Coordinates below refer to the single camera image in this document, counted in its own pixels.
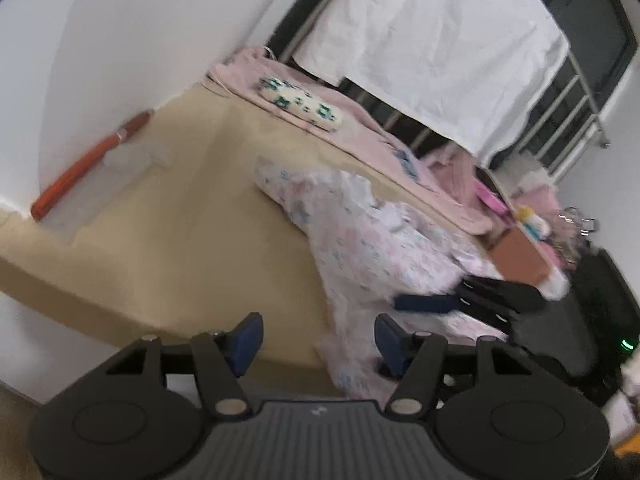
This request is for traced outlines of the floral pink white garment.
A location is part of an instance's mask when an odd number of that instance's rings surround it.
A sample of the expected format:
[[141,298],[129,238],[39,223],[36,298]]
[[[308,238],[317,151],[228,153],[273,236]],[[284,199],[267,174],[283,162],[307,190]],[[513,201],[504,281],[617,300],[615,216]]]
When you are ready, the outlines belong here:
[[452,344],[506,334],[459,310],[397,312],[399,294],[451,292],[466,274],[498,278],[488,257],[457,232],[404,203],[383,202],[368,179],[342,170],[289,172],[260,158],[255,183],[307,237],[332,327],[316,344],[338,390],[349,399],[385,404],[395,387],[378,370],[374,320],[388,313],[409,332],[431,332]]

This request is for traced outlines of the brown cardboard box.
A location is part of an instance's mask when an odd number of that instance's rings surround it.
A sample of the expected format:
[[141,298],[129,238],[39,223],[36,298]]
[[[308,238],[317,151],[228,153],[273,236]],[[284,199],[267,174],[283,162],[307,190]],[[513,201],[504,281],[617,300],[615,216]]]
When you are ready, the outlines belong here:
[[551,272],[538,246],[518,228],[506,230],[489,248],[488,255],[506,281],[537,286]]

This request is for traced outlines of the magenta pink flat box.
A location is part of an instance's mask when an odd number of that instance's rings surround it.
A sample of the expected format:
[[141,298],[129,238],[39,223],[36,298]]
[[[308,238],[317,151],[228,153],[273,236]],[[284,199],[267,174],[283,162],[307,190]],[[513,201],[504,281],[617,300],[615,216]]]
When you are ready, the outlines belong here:
[[491,209],[498,216],[503,217],[509,212],[509,208],[501,200],[501,198],[491,191],[488,186],[484,185],[480,180],[475,180],[473,183],[474,192],[480,201]]

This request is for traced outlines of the yellow white plush toy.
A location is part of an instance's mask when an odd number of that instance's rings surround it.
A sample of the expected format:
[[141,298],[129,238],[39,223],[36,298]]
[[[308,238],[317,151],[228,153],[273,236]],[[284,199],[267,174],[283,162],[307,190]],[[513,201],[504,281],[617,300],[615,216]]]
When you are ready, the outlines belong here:
[[551,226],[547,220],[538,216],[533,208],[529,206],[519,206],[515,211],[515,218],[520,222],[529,233],[536,237],[537,240],[545,240],[551,234]]

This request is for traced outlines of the metal window railing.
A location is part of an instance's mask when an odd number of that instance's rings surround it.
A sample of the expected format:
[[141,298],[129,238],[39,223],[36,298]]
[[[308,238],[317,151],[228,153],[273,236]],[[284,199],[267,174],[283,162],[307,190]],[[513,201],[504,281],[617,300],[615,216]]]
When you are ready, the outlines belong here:
[[543,96],[536,105],[534,120],[518,139],[514,153],[532,156],[559,180],[586,148],[597,145],[606,150],[611,141],[596,95],[572,51],[548,92],[550,98]]

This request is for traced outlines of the orange red stick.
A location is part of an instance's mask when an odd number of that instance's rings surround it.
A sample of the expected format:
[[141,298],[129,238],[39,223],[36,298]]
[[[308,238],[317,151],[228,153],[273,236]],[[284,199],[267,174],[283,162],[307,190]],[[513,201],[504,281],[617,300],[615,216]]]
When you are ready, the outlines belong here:
[[32,203],[30,214],[35,222],[41,221],[81,178],[104,159],[107,152],[118,148],[145,127],[153,115],[154,110],[145,110],[137,114],[70,165]]

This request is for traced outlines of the green floral small pillow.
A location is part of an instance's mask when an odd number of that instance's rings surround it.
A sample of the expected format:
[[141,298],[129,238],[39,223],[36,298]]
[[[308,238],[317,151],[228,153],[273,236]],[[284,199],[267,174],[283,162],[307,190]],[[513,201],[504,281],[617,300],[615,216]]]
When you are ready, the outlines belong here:
[[269,76],[259,79],[260,96],[303,122],[322,130],[335,131],[343,123],[343,112],[297,84]]

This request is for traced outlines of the pink blanket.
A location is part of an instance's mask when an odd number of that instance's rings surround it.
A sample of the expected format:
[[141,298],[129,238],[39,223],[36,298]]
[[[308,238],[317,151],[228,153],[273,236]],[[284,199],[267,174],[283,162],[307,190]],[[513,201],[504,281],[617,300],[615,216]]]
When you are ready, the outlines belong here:
[[[297,84],[340,108],[341,127],[335,131],[322,130],[264,100],[258,90],[259,79],[269,76]],[[224,90],[355,157],[464,232],[482,236],[500,229],[496,215],[474,192],[474,162],[462,148],[455,148],[451,155],[443,148],[437,151],[436,160],[444,166],[433,170],[427,162],[416,158],[405,143],[384,130],[356,101],[270,58],[263,47],[245,48],[229,61],[213,64],[207,77]]]

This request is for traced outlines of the white hanging sheet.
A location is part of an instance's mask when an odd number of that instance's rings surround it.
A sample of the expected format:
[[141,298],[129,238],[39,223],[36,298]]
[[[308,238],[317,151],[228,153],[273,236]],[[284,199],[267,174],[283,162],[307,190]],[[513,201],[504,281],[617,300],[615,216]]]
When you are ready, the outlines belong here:
[[294,60],[488,164],[518,140],[569,50],[541,0],[331,0]]

